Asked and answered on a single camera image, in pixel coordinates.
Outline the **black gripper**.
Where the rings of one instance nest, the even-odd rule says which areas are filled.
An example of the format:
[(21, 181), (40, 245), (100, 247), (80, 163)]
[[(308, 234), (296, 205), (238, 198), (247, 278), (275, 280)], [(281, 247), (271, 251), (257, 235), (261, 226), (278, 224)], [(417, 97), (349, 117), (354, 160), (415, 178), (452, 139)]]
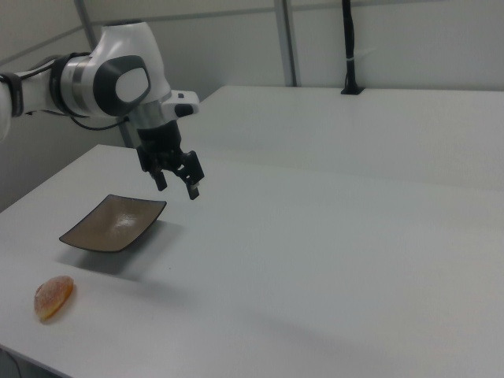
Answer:
[(199, 182), (205, 174), (196, 152), (192, 150), (184, 153), (181, 150), (177, 121), (171, 120), (156, 128), (139, 128), (137, 134), (140, 139), (137, 147), (140, 166), (144, 172), (151, 173), (157, 190), (163, 191), (167, 187), (161, 170), (175, 172), (186, 184), (189, 199), (195, 200), (199, 196)]

